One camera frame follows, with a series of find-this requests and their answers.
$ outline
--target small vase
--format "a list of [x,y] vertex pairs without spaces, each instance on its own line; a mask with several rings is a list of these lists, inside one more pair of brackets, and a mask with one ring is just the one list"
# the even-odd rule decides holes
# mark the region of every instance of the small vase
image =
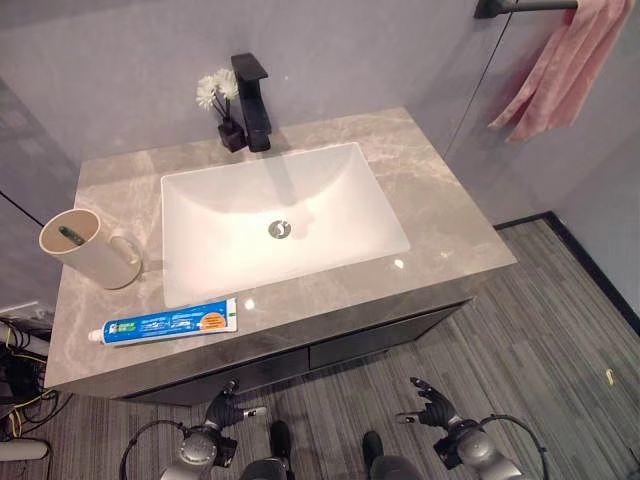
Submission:
[[244,129],[232,117],[222,120],[222,123],[218,125],[218,133],[222,144],[231,153],[247,146],[247,141],[244,138]]

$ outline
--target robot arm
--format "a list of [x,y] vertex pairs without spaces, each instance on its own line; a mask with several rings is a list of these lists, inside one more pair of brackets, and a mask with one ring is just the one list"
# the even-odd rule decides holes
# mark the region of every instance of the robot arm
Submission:
[[213,399],[202,425],[191,427],[180,446],[178,458],[160,480],[200,480],[208,478],[214,466],[228,467],[238,442],[223,437],[222,430],[248,417],[264,415],[265,407],[235,408],[231,405],[238,383],[229,382]]
[[399,423],[420,422],[441,427],[447,436],[434,449],[448,469],[464,464],[476,472],[481,480],[525,480],[522,471],[498,450],[495,443],[475,420],[463,419],[444,395],[424,380],[412,377],[418,395],[429,403],[420,412],[400,413]]

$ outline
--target white cup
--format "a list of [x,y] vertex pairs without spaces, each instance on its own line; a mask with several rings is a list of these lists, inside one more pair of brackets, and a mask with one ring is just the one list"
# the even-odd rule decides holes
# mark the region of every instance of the white cup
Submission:
[[[67,227],[84,240],[77,245],[60,233]],[[130,284],[140,273],[142,255],[122,232],[110,231],[91,210],[75,208],[53,217],[40,232],[40,248],[103,288]]]

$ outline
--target foot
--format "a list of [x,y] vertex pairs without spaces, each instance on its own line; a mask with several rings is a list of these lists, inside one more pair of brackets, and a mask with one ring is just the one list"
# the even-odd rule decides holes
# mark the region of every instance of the foot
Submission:
[[384,455],[384,449],[382,448],[382,439],[378,432],[370,431],[364,434],[362,438],[362,456],[364,457],[364,464],[367,467],[367,478],[371,471],[373,461],[377,457]]
[[291,457],[291,433],[289,427],[282,420],[278,420],[271,424],[269,432],[271,442],[271,455],[274,457],[285,458],[287,461]]

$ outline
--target cup handle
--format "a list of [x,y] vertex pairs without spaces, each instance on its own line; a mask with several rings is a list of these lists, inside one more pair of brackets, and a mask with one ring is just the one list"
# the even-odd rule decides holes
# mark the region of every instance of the cup handle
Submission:
[[135,265],[142,261],[139,248],[123,233],[114,233],[109,238],[109,244],[129,265]]

